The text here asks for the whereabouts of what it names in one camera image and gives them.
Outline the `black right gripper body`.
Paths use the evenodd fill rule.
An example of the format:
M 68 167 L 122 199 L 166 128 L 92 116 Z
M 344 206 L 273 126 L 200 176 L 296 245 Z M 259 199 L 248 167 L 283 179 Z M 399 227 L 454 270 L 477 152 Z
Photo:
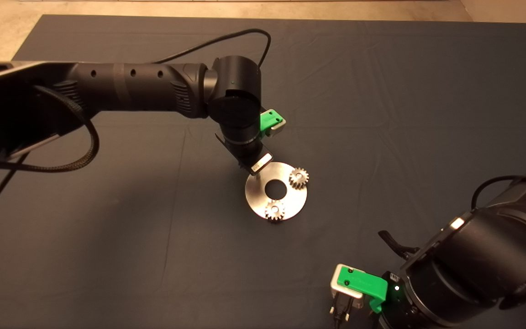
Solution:
M 399 275 L 386 271 L 382 276 L 387 283 L 386 300 L 381 304 L 382 311 L 377 316 L 378 329 L 416 329 L 412 302 L 405 293 L 405 282 Z

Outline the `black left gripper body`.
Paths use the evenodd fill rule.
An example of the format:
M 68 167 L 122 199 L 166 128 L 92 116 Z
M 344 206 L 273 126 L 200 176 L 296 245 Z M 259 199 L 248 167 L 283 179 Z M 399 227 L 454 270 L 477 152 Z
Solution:
M 239 165 L 250 175 L 257 175 L 274 159 L 263 143 L 250 143 L 239 148 L 236 154 Z

